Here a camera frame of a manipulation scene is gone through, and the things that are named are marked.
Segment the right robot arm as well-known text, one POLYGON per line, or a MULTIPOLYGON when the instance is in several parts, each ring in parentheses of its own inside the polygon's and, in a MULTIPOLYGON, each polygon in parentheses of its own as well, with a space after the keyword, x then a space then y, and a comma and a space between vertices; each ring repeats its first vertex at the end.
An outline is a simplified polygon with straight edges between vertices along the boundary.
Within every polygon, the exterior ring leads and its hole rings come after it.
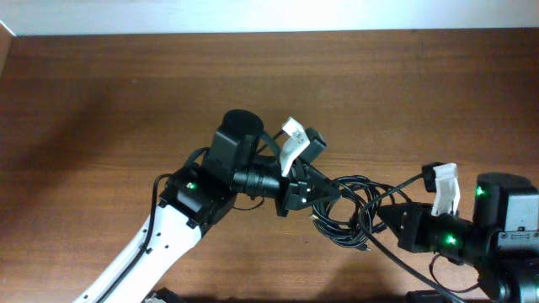
POLYGON ((403 250, 474 267, 490 300, 538 301, 538 190, 528 178, 479 174, 470 221, 431 210, 413 202, 382 206, 378 215, 403 250))

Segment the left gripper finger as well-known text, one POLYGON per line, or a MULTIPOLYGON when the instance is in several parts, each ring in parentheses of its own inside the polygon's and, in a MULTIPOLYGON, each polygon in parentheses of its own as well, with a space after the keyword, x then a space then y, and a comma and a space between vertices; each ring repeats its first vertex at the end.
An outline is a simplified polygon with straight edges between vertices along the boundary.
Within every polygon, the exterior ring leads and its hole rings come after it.
POLYGON ((340 195, 339 185, 335 182, 312 183, 307 186, 307 192, 301 198, 301 206, 328 203, 340 195))
POLYGON ((310 163, 302 163, 304 173, 306 175, 307 187, 310 189, 336 189, 337 185, 325 176, 323 173, 318 171, 310 163))

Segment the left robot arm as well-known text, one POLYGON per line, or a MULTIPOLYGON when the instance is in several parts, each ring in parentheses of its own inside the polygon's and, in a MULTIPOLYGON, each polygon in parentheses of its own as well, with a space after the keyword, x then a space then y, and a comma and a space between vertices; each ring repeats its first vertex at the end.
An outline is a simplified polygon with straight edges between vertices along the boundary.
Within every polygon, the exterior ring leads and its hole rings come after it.
POLYGON ((281 130, 288 139, 278 145, 256 114, 226 112, 210 146, 195 150, 175 173, 156 177, 149 216, 77 301, 144 301, 233 208, 239 194, 273 199, 281 217, 338 199, 337 183, 312 166, 326 146, 319 133, 293 118, 281 130))

